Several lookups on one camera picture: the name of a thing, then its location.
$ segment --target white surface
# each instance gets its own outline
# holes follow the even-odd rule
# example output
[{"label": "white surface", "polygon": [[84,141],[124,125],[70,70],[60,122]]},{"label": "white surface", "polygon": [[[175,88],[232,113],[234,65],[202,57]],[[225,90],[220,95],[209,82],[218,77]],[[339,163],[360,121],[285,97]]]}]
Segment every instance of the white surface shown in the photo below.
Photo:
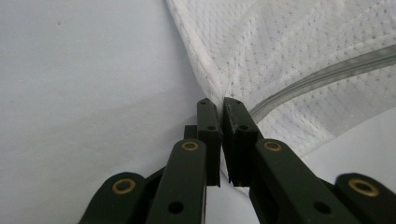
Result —
[{"label": "white surface", "polygon": [[220,177],[221,188],[206,188],[206,224],[260,223],[249,197]]},{"label": "white surface", "polygon": [[[77,223],[112,175],[165,166],[205,98],[162,0],[2,1],[0,96],[5,224]],[[212,192],[207,223],[230,220]]]},{"label": "white surface", "polygon": [[[198,82],[218,107],[231,96],[250,110],[321,69],[396,44],[396,1],[167,2]],[[295,97],[258,126],[302,157],[394,106],[395,65]]]},{"label": "white surface", "polygon": [[368,175],[396,192],[396,108],[388,110],[303,157],[314,173],[334,183],[340,174]]}]

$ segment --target grey plastic strip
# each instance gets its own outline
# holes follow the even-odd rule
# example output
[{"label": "grey plastic strip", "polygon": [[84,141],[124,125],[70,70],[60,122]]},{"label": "grey plastic strip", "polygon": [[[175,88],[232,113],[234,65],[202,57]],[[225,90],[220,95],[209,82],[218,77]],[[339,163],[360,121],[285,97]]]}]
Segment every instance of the grey plastic strip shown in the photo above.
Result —
[{"label": "grey plastic strip", "polygon": [[305,77],[282,91],[275,93],[255,105],[250,111],[253,120],[258,123],[277,106],[286,103],[294,97],[326,86],[335,81],[354,77],[396,64],[396,45],[379,49],[359,57],[329,66]]}]

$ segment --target hole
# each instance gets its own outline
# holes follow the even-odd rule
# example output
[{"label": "hole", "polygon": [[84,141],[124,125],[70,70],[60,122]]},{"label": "hole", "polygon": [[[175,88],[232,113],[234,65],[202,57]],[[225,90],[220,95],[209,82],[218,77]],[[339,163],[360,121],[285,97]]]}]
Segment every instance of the hole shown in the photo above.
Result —
[{"label": "hole", "polygon": [[135,186],[136,182],[134,182],[131,178],[124,178],[114,183],[111,189],[116,194],[126,194],[131,192]]},{"label": "hole", "polygon": [[368,185],[366,185],[366,184],[364,184],[364,183],[356,183],[356,187],[357,187],[358,189],[365,190],[365,191],[371,191],[371,190],[372,190],[372,189],[370,188],[370,186],[368,186]]},{"label": "hole", "polygon": [[131,187],[131,182],[123,180],[117,185],[117,190],[126,190]]},{"label": "hole", "polygon": [[315,202],[314,207],[318,210],[318,212],[329,215],[332,213],[332,209],[326,204],[321,202]]},{"label": "hole", "polygon": [[246,131],[246,130],[248,129],[248,126],[246,126],[246,125],[241,125],[241,126],[239,126],[239,128],[242,129],[242,130],[244,130],[244,131]]},{"label": "hole", "polygon": [[183,203],[180,202],[172,202],[168,206],[168,211],[172,214],[179,214],[183,211],[183,209]]},{"label": "hole", "polygon": [[348,185],[358,193],[365,196],[376,197],[379,194],[378,188],[362,179],[352,178],[349,180]]},{"label": "hole", "polygon": [[276,142],[265,142],[264,147],[271,151],[279,151],[282,149],[282,146]]},{"label": "hole", "polygon": [[198,144],[194,142],[185,142],[181,145],[181,148],[187,151],[194,151],[195,149],[198,149]]}]

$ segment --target perforated fabric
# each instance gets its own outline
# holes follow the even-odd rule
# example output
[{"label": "perforated fabric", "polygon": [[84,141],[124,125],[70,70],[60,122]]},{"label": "perforated fabric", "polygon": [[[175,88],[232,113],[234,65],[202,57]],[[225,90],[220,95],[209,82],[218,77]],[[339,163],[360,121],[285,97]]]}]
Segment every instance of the perforated fabric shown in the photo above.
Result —
[{"label": "perforated fabric", "polygon": [[303,158],[363,120],[396,106],[395,71],[393,65],[310,91],[271,111],[259,128]]},{"label": "perforated fabric", "polygon": [[[198,82],[251,109],[323,68],[396,43],[395,1],[168,0]],[[306,93],[259,127],[304,156],[395,106],[395,66]]]}]

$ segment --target white mesh fabric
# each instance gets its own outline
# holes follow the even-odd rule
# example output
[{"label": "white mesh fabric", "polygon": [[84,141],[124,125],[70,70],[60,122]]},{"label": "white mesh fabric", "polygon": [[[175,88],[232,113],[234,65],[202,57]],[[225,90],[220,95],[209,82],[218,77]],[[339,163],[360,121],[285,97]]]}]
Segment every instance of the white mesh fabric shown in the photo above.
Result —
[{"label": "white mesh fabric", "polygon": [[[396,43],[395,1],[167,0],[197,80],[251,109],[325,67]],[[259,122],[299,156],[395,106],[396,67],[306,93]]]},{"label": "white mesh fabric", "polygon": [[168,0],[206,95],[247,108],[324,67],[393,45],[394,1]]},{"label": "white mesh fabric", "polygon": [[300,157],[344,131],[396,106],[396,65],[310,91],[271,111],[258,126]]}]

